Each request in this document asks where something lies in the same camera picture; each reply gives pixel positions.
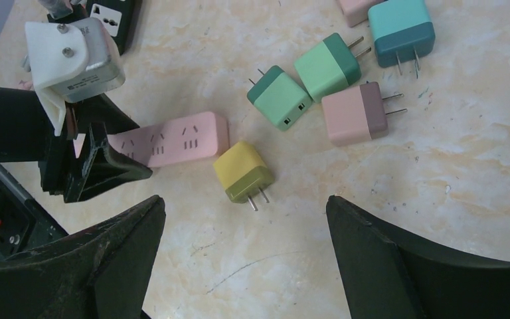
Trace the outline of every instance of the metal prong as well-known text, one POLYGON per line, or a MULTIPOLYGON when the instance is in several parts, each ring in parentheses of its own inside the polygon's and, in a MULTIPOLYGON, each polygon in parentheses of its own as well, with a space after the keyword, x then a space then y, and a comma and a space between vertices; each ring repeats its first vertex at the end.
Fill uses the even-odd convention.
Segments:
POLYGON ((355 40, 355 41, 353 41, 353 42, 349 43, 349 45, 347 45, 347 48, 349 48, 349 49, 354 48, 357 44, 359 44, 359 43, 363 42, 363 41, 364 41, 364 39, 365 39, 365 37, 360 37, 360 38, 358 38, 357 40, 355 40))
POLYGON ((400 55, 396 52, 396 59, 398 60, 398 70, 400 71, 400 75, 404 75, 402 72, 402 64, 400 63, 400 55))
POLYGON ((249 204, 251 204, 251 207, 253 207, 253 210, 258 211, 259 209, 257 209, 257 205, 255 205, 253 198, 251 198, 251 196, 248 196, 247 199, 249 199, 249 204))
POLYGON ((26 55, 25 58, 23 59, 23 61, 21 62, 21 66, 23 67, 23 69, 26 72, 30 72, 31 71, 31 69, 30 69, 30 58, 28 57, 28 55, 26 55))
POLYGON ((407 108, 403 108, 401 110, 397 110, 397 111, 394 111, 394 112, 389 112, 389 113, 386 113, 386 116, 388 115, 392 115, 392 114, 396 114, 396 113, 401 113, 401 112, 407 112, 408 109, 407 108))
POLYGON ((419 64, 419 56, 417 55, 417 51, 414 48, 415 53, 415 67, 417 68, 417 71, 421 71, 421 65, 419 64))
POLYGON ((265 199, 267 204, 269 204, 270 203, 269 198, 267 197, 267 195, 265 194, 265 192, 263 191, 263 189, 261 187, 259 187, 259 192, 261 193, 261 195, 263 195, 263 198, 265 199))
POLYGON ((363 55, 365 55, 365 54, 367 54, 367 53, 371 52, 372 50, 373 50, 373 48, 368 47, 368 48, 367 48, 366 50, 364 50, 363 52, 361 52, 361 53, 359 53, 359 54, 355 55, 355 58, 361 58, 363 55))
POLYGON ((387 98, 382 98, 382 101, 385 101, 385 100, 390 100, 391 98, 403 98, 404 97, 404 94, 396 94, 396 95, 392 95, 392 96, 389 96, 387 98))

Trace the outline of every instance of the screw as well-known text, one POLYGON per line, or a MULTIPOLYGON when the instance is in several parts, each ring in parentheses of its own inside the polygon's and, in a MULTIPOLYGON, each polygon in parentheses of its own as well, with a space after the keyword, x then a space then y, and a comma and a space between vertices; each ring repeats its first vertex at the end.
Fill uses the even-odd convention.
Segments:
POLYGON ((19 235, 14 235, 9 237, 9 243, 18 245, 21 242, 21 237, 19 235))
POLYGON ((67 26, 64 23, 60 23, 58 25, 58 31, 60 31, 61 34, 65 34, 69 31, 69 29, 67 29, 67 26))
POLYGON ((64 49, 62 50, 62 53, 63 53, 63 55, 64 55, 66 58, 70 58, 70 57, 72 57, 72 56, 73 56, 73 54, 74 54, 74 53, 73 53, 73 50, 72 50, 71 48, 64 48, 64 49))

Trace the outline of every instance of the pink power adapter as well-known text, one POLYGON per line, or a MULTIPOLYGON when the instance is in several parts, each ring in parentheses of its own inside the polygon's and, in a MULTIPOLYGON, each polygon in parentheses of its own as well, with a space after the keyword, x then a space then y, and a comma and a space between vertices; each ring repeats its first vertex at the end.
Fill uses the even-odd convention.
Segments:
POLYGON ((407 109, 385 113, 383 102, 401 96, 382 98, 379 84, 370 82, 324 97, 321 103, 331 143, 343 147, 388 135, 386 116, 407 109))
POLYGON ((354 27, 369 18, 369 9, 384 0, 339 0, 341 10, 350 27, 354 27))
MULTIPOLYGON (((77 157, 83 141, 74 141, 77 157)), ((230 148, 228 121, 214 112, 109 135, 108 142, 117 152, 152 168, 219 156, 230 148)))

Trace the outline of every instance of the yellow power adapter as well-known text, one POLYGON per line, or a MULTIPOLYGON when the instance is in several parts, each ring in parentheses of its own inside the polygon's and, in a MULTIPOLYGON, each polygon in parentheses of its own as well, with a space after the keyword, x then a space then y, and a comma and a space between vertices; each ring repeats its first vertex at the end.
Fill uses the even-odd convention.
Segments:
POLYGON ((274 176, 253 145, 238 142, 214 162, 214 169, 233 203, 249 201, 257 211, 253 197, 259 193, 269 203, 263 190, 274 183, 274 176))

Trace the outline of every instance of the power strip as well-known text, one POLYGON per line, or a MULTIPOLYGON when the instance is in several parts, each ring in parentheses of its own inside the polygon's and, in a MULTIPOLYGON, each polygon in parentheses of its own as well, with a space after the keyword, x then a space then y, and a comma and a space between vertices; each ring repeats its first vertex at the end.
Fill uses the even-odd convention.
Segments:
MULTIPOLYGON (((74 141, 79 157, 84 136, 74 141)), ((163 124, 109 135, 117 152, 150 168, 222 155, 230 148, 228 121, 214 112, 203 112, 163 124)))
POLYGON ((122 55, 128 48, 134 11, 139 0, 89 0, 87 13, 102 21, 122 55))

